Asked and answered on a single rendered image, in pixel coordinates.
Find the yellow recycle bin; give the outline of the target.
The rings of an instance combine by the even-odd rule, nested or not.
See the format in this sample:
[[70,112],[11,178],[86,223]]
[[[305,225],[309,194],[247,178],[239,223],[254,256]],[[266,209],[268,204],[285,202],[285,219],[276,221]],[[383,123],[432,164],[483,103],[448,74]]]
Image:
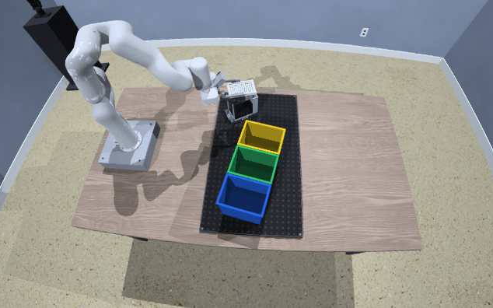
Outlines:
[[284,135],[284,128],[246,120],[237,145],[279,155]]

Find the green bin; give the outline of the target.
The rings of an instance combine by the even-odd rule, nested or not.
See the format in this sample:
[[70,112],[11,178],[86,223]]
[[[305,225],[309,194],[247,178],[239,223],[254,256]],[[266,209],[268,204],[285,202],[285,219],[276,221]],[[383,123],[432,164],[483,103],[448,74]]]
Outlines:
[[227,173],[272,184],[279,155],[237,145]]

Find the blue bin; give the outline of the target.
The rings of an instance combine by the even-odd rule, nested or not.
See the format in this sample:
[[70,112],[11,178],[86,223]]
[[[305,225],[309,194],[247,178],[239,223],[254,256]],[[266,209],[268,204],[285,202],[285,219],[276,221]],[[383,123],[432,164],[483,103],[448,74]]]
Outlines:
[[270,184],[226,173],[216,204],[224,215],[260,225],[270,189]]

